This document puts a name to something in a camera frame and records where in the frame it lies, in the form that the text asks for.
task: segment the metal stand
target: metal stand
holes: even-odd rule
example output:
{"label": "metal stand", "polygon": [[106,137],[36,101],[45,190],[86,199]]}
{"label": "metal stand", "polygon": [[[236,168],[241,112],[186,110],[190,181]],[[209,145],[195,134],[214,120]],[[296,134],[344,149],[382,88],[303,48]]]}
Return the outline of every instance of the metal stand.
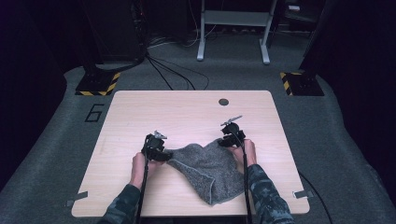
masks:
{"label": "metal stand", "polygon": [[268,55],[267,42],[268,34],[271,28],[271,22],[274,17],[276,1],[273,0],[269,12],[239,12],[239,11],[216,11],[205,10],[205,0],[202,0],[201,10],[201,40],[198,48],[197,60],[202,61],[205,54],[205,25],[246,25],[265,27],[264,35],[260,39],[260,48],[262,50],[262,61],[264,64],[270,63]]}

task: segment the patterned sleeve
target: patterned sleeve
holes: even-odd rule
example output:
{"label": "patterned sleeve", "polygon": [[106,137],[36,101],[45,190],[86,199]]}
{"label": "patterned sleeve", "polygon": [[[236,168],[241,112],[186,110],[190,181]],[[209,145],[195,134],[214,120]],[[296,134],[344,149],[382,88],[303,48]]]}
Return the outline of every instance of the patterned sleeve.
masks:
{"label": "patterned sleeve", "polygon": [[113,200],[98,224],[132,224],[140,199],[140,190],[133,185],[126,185]]}
{"label": "patterned sleeve", "polygon": [[247,174],[248,186],[260,223],[294,223],[288,204],[279,196],[274,183],[260,165],[250,165]]}

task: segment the wooden table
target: wooden table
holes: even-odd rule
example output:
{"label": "wooden table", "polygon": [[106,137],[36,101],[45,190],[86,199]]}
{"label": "wooden table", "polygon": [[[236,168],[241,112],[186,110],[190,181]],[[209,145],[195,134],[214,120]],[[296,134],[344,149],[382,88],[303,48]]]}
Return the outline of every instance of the wooden table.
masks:
{"label": "wooden table", "polygon": [[[227,99],[228,105],[220,105]],[[91,161],[75,201],[75,217],[101,217],[129,182],[132,157],[147,134],[167,136],[165,147],[190,143],[201,146],[223,136],[224,121],[242,115],[236,123],[256,144],[258,163],[274,181],[293,214],[308,212],[303,190],[276,106],[269,91],[118,91],[108,110]],[[247,213],[244,194],[210,206],[201,200],[186,177],[168,164],[147,183],[142,217],[233,216]]]}

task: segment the gray cloth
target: gray cloth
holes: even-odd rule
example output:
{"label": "gray cloth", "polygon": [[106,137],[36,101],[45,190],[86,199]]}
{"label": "gray cloth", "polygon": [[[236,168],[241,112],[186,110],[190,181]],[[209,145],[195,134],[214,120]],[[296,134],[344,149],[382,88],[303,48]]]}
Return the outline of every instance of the gray cloth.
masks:
{"label": "gray cloth", "polygon": [[167,163],[187,177],[208,204],[227,202],[244,192],[244,176],[236,169],[233,153],[219,146],[219,139],[201,147],[189,144],[172,152]]}

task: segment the black device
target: black device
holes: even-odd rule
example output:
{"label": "black device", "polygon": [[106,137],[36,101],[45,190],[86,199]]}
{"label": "black device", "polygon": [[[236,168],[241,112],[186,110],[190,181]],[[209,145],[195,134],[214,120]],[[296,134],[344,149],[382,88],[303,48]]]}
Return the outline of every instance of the black device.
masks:
{"label": "black device", "polygon": [[164,152],[165,147],[163,146],[163,139],[166,136],[158,133],[150,133],[146,136],[145,144],[142,148],[142,153],[146,156],[149,161],[169,161],[172,158],[172,153]]}
{"label": "black device", "polygon": [[236,119],[240,119],[242,116],[238,116],[233,119],[229,119],[228,121],[221,124],[225,125],[225,127],[221,130],[225,135],[222,140],[219,140],[219,145],[222,147],[232,147],[237,146],[241,147],[241,143],[245,139],[244,131],[239,130],[239,126],[233,121]]}

